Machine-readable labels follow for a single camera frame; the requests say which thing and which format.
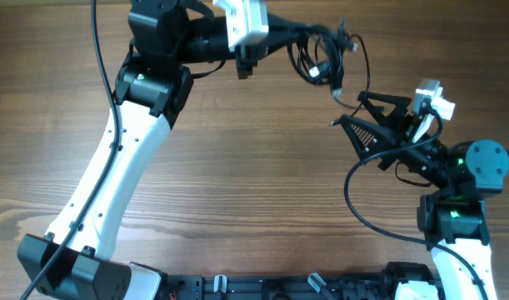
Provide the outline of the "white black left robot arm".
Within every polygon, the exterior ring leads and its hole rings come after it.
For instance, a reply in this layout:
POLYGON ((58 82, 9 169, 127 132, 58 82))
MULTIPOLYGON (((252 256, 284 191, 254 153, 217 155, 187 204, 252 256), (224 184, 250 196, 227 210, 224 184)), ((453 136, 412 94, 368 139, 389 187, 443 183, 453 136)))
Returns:
POLYGON ((129 50, 114 82, 110 113, 80 183, 41 237, 26 235, 17 256, 29 292, 57 299, 174 299, 177 280, 152 267, 112 260, 123 215, 153 154, 183 110, 191 63, 233 60, 247 78, 266 55, 324 38, 338 51, 344 32, 270 14, 263 1, 135 1, 129 50))

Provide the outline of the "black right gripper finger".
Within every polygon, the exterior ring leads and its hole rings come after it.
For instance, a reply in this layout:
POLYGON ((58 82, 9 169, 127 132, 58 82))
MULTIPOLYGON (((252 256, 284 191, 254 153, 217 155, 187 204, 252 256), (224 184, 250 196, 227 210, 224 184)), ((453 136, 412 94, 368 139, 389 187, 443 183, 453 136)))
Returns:
POLYGON ((358 101, 372 115, 378 125, 399 125, 407 115, 407 108, 412 100, 409 97, 392 96, 375 92, 361 91, 358 95, 358 101), (383 109, 371 103, 371 100, 380 103, 392 104, 394 108, 390 113, 384 115, 383 109))
POLYGON ((388 127, 348 115, 342 115, 340 124, 360 160, 391 150, 398 143, 395 132, 388 127))

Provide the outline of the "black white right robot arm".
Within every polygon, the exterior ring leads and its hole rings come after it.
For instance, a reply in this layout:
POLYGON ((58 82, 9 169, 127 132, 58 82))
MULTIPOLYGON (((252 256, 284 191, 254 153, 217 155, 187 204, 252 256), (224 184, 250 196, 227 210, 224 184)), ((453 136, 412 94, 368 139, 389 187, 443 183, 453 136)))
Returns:
POLYGON ((437 189, 421 196, 417 207, 424 237, 416 242, 431 252, 441 280, 431 292, 444 299, 496 298, 485 203, 504 188, 509 152, 490 139, 442 144, 442 125, 455 105, 441 90, 414 99, 363 91, 358 99, 372 121, 350 115, 333 121, 359 157, 351 170, 375 160, 381 170, 404 165, 424 187, 437 189))

